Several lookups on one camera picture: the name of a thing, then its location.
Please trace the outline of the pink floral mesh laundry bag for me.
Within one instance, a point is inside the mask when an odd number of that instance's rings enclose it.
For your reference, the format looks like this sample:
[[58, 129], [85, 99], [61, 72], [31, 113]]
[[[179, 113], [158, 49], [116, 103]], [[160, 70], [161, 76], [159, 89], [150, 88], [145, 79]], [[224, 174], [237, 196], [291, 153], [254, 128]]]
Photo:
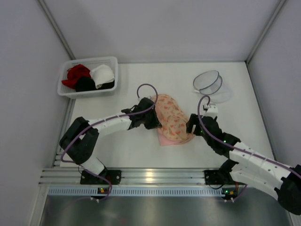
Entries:
[[159, 94], [158, 97], [153, 96], [156, 100], [155, 111], [157, 118], [161, 123], [158, 133], [171, 140], [184, 140], [187, 138], [186, 123], [188, 116], [180, 109], [177, 102], [167, 94]]

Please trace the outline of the pink bra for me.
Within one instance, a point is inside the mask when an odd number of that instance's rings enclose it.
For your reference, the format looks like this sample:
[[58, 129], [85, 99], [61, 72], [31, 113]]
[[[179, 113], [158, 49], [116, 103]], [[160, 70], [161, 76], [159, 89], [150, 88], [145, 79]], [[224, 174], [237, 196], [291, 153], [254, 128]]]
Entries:
[[171, 140], [169, 138], [166, 138], [164, 135], [161, 133], [158, 133], [158, 140], [159, 144], [161, 146], [169, 146], [169, 145], [183, 145], [189, 141], [191, 141], [194, 138], [193, 135], [188, 134], [187, 138], [184, 140]]

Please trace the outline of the white blue-rimmed mesh laundry bag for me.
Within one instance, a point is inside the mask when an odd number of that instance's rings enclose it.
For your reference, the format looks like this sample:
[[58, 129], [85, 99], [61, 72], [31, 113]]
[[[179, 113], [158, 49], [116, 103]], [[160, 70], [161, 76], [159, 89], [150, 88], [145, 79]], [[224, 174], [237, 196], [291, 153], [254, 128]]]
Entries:
[[232, 90], [216, 70], [199, 74], [194, 78], [192, 85], [195, 92], [202, 96], [208, 95], [215, 104], [229, 101], [232, 97]]

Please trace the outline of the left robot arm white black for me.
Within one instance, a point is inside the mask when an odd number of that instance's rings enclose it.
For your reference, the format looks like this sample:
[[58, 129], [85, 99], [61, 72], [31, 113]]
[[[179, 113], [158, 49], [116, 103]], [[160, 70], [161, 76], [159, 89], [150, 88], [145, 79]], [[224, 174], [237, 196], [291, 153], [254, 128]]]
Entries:
[[76, 118], [59, 141], [59, 145], [73, 163], [83, 167], [93, 176], [105, 177], [107, 169], [94, 155], [98, 138], [115, 132], [138, 128], [141, 125], [146, 129], [161, 127], [156, 115], [155, 103], [146, 97], [132, 108], [124, 109], [121, 113], [106, 119]]

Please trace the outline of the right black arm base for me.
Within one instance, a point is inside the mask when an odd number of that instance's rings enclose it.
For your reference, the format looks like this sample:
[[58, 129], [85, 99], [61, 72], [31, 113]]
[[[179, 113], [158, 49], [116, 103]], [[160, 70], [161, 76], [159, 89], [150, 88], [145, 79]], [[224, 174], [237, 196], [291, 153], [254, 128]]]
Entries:
[[204, 171], [206, 185], [234, 185], [230, 173], [221, 169], [208, 169]]

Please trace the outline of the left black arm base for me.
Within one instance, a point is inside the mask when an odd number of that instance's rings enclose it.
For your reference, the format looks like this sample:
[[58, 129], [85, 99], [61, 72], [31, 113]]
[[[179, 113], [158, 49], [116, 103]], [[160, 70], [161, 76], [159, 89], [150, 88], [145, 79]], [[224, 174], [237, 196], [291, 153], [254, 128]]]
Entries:
[[121, 182], [120, 170], [105, 169], [98, 177], [83, 170], [81, 172], [80, 184], [81, 185], [105, 185], [109, 181], [112, 185], [118, 185]]

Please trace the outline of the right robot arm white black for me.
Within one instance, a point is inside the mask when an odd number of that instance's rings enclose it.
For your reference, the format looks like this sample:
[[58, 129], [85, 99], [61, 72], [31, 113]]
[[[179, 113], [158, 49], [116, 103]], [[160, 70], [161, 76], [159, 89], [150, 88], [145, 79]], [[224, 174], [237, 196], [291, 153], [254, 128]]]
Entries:
[[187, 133], [201, 136], [215, 153], [227, 158], [219, 168], [223, 183], [232, 181], [256, 188], [278, 201], [288, 212], [301, 214], [301, 166], [291, 167], [252, 150], [223, 132], [216, 118], [191, 114]]

